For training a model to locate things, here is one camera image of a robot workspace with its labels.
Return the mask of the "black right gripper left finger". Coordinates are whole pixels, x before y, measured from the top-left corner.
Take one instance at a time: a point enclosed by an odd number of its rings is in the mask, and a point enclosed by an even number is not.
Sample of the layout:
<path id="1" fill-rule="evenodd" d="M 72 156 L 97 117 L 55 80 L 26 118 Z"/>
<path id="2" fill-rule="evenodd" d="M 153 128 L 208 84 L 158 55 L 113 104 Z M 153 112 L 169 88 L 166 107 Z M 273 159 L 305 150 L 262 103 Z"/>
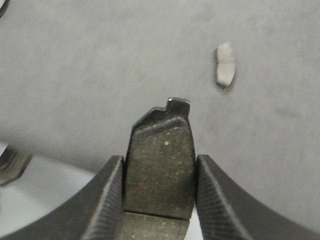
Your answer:
<path id="1" fill-rule="evenodd" d="M 73 197 L 4 240 L 115 240 L 121 222 L 123 161 L 112 156 Z"/>

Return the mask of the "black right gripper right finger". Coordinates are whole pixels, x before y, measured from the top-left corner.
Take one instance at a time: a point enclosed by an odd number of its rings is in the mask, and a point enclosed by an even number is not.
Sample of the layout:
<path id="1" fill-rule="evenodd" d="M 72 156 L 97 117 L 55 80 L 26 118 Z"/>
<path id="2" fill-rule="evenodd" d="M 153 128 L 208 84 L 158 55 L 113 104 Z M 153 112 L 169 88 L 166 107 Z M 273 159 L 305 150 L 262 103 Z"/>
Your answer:
<path id="1" fill-rule="evenodd" d="M 196 158 L 196 210 L 205 240 L 318 240 L 234 182 L 209 156 Z"/>

